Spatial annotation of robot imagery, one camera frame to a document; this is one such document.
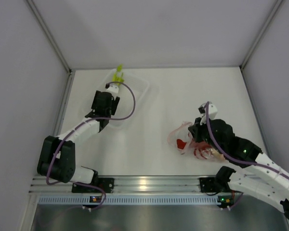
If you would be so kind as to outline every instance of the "plastic bag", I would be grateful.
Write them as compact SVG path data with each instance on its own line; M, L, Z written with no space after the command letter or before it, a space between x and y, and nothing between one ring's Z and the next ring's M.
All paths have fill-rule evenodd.
M225 160L224 156L212 148L206 142L197 143L194 141L188 127L192 122L183 122L180 127L172 131L168 138L168 144L176 148L180 154L193 154L200 160Z

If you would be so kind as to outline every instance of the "gray floor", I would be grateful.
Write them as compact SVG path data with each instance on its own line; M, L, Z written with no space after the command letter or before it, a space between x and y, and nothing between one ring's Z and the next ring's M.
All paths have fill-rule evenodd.
M276 209L244 196L233 211L214 206L104 206L89 212L66 205L39 205L31 231L288 231Z

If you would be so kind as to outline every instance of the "white tabletop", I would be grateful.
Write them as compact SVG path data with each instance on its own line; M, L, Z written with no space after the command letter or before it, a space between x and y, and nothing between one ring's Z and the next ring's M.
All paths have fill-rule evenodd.
M237 136L264 149L255 115L238 67L130 69L151 83L148 96L127 126L106 127L76 149L76 162L100 175L214 175L222 165L180 155L167 143L183 121L199 117L198 107L213 102ZM82 100L92 100L109 70L76 71L61 132L83 119Z

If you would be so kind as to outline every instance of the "yellow-green object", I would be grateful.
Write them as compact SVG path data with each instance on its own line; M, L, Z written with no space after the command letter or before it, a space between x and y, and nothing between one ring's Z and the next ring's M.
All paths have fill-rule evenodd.
M112 77L112 81L117 81L117 82L121 82L121 83L124 82L122 67L123 67L122 64L117 66L117 71L115 72L114 76Z

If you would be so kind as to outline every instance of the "white wall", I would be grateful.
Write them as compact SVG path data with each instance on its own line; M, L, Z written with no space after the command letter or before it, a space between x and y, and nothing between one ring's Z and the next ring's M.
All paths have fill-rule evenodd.
M275 0L35 0L72 68L239 66Z
M16 230L66 73L23 0L0 0L0 231Z
M245 69L272 157L289 170L289 0Z

